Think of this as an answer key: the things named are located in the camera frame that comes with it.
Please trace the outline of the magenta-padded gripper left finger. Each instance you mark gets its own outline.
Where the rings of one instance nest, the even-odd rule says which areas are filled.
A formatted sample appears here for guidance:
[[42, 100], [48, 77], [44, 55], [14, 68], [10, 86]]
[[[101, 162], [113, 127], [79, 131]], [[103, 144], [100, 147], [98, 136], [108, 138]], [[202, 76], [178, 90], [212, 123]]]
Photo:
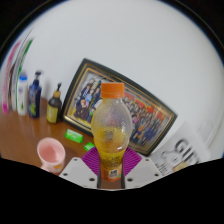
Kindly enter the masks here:
[[84, 188], [100, 187], [100, 159], [96, 148], [90, 149], [81, 158], [73, 157], [60, 177]]

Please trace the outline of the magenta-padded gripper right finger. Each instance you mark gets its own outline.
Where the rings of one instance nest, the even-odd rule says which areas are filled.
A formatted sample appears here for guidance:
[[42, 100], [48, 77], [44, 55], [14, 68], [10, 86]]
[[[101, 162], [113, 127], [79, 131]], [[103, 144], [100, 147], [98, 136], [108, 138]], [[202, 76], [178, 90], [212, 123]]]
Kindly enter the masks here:
[[134, 189], [150, 184], [162, 177], [149, 157], [139, 155], [127, 148], [123, 156], [122, 188]]

